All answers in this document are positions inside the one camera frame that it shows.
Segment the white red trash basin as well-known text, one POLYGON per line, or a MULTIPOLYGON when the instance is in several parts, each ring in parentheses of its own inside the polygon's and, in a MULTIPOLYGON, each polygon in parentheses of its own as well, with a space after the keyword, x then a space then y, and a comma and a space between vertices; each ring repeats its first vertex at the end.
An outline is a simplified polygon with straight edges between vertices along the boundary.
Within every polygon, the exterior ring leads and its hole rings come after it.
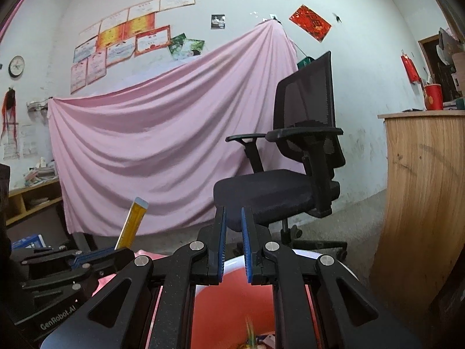
POLYGON ((248 322, 257 336, 275 333, 273 287, 249 284, 239 256, 226 261, 219 285, 196 289, 191 347, 238 348, 248 339, 248 322))

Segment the blue cardboard box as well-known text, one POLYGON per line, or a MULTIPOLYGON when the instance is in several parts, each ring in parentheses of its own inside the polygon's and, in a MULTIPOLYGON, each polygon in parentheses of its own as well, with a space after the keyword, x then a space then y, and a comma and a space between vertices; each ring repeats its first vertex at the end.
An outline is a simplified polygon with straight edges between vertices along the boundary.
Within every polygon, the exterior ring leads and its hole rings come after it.
POLYGON ((25 249, 25 248, 42 249, 45 247, 46 245, 45 245, 44 239, 42 238, 41 234, 34 234, 31 236, 24 237, 15 242, 12 242, 13 250, 25 249))

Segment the pink checked tablecloth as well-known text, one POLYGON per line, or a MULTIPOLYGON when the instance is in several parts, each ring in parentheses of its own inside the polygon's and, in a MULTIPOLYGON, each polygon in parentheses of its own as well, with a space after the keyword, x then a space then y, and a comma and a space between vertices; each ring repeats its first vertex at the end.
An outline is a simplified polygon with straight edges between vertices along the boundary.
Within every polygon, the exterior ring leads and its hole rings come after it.
POLYGON ((147 348, 161 287, 152 271, 165 254, 139 250, 116 274, 99 281, 87 319, 100 327, 86 348, 147 348))

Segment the wooden counter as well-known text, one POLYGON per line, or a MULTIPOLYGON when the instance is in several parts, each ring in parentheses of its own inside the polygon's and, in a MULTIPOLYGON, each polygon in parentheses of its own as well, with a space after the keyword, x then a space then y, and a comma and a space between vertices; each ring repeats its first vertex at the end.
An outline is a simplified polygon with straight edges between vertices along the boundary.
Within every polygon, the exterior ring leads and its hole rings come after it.
POLYGON ((379 119, 388 171, 371 287, 390 305, 422 314, 464 248, 464 112, 387 113, 379 119))

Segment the pink hanging bedsheet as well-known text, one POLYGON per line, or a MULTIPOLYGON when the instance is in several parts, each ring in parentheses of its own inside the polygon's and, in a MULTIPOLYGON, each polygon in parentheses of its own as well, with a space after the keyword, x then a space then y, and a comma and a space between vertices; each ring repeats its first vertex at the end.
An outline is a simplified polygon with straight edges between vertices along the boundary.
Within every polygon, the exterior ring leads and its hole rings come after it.
POLYGON ((278 83, 296 51, 274 20, 153 79, 106 95, 48 105, 53 158, 71 233, 115 237, 133 200, 139 233, 208 221, 216 182, 247 174, 228 136, 273 127, 278 83))

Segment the red black hanging tassel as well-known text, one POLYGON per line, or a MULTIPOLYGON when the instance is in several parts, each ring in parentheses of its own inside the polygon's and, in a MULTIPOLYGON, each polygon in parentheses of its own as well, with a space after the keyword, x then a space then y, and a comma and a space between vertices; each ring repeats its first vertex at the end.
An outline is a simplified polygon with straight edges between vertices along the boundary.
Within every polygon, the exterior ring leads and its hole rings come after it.
POLYGON ((12 136, 14 142, 17 143, 17 102, 16 102, 16 91, 13 88, 8 88, 5 93, 2 106, 1 106, 1 137, 12 129, 12 136))

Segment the black office chair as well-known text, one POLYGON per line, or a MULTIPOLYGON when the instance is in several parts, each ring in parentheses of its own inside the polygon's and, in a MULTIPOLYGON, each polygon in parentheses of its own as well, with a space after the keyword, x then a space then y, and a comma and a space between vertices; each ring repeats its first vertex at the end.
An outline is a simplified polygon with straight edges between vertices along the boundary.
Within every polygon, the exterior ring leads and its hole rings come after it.
POLYGON ((334 249, 343 261, 346 242, 302 240, 302 231, 288 223, 300 213, 314 218, 331 215, 332 202, 341 193, 334 171, 345 165, 339 142, 342 134, 335 118, 331 53, 325 52, 278 83, 271 131, 226 137, 243 146, 252 167, 250 174, 214 185, 214 204, 226 208, 227 226, 240 231, 241 210, 249 206, 256 224, 281 223, 284 245, 299 250, 334 249), (275 143, 282 156, 302 164, 304 171, 265 170, 256 144, 259 139, 275 143))

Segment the red cup on counter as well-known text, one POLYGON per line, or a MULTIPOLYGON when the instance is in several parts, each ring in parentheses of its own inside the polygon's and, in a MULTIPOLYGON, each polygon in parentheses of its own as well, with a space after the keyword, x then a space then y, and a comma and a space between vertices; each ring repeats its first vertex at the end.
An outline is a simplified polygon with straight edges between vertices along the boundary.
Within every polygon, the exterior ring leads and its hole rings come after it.
POLYGON ((425 91, 425 107, 427 110, 443 110, 443 95, 441 85, 438 83, 427 84, 425 91))

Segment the red hanging envelope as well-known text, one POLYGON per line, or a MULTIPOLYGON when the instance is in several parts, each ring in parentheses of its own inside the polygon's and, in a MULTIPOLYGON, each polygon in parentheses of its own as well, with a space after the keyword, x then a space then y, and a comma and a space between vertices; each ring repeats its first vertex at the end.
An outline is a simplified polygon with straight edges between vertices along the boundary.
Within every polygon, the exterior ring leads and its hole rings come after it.
POLYGON ((401 54, 401 61, 407 73, 407 78, 410 83, 421 83, 421 77, 414 65, 412 59, 410 59, 405 53, 401 54))

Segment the red fu poster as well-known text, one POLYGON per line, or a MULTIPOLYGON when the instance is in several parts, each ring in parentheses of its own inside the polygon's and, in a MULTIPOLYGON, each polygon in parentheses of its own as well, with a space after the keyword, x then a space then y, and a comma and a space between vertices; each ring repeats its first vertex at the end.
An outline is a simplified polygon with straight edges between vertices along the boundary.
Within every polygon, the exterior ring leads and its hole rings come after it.
POLYGON ((305 5, 301 5, 289 20, 319 42, 324 40, 332 28, 328 21, 305 5))

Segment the wooden wall shelf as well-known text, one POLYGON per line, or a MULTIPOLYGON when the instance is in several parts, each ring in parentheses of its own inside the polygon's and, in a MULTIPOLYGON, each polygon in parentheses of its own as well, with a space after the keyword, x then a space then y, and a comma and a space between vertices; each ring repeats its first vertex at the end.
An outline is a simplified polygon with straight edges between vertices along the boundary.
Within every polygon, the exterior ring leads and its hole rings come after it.
POLYGON ((6 226, 18 224, 59 202, 62 202, 62 189, 58 178, 12 190, 5 209, 6 226))

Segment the round wall clock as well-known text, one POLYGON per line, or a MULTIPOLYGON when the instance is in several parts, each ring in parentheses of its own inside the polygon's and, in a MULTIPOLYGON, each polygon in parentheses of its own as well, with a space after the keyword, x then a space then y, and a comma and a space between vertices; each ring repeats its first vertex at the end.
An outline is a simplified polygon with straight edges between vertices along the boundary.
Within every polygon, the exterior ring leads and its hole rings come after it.
POLYGON ((11 78, 16 79, 20 77, 25 69, 25 60, 21 55, 17 55, 10 61, 8 72, 11 78))

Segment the green photos on wall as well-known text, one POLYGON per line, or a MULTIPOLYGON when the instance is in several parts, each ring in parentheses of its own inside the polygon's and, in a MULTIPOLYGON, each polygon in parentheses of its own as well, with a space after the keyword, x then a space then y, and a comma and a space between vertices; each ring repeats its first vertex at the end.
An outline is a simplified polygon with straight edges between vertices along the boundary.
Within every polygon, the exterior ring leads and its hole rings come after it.
POLYGON ((182 33, 171 39, 168 48, 174 60, 183 60, 201 55, 204 45, 204 40, 189 39, 182 33))

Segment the wall certificates cluster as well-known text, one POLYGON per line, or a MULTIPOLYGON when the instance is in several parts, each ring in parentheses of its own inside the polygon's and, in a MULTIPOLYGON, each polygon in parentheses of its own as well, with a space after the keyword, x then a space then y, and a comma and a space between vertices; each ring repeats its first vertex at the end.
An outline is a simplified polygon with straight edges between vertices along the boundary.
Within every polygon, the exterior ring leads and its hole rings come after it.
POLYGON ((84 29, 73 51, 70 92, 74 94, 102 79, 113 65, 162 48, 183 45, 186 37, 172 37, 168 24, 156 25, 156 16, 194 4, 196 0, 147 0, 84 29))

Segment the small wall photo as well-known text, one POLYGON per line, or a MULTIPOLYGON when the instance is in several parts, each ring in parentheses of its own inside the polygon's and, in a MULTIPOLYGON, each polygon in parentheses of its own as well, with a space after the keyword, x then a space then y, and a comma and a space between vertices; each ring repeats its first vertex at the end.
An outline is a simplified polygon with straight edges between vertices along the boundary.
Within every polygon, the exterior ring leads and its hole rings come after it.
POLYGON ((212 14, 210 28, 212 30, 224 30, 226 28, 226 16, 224 14, 212 14))

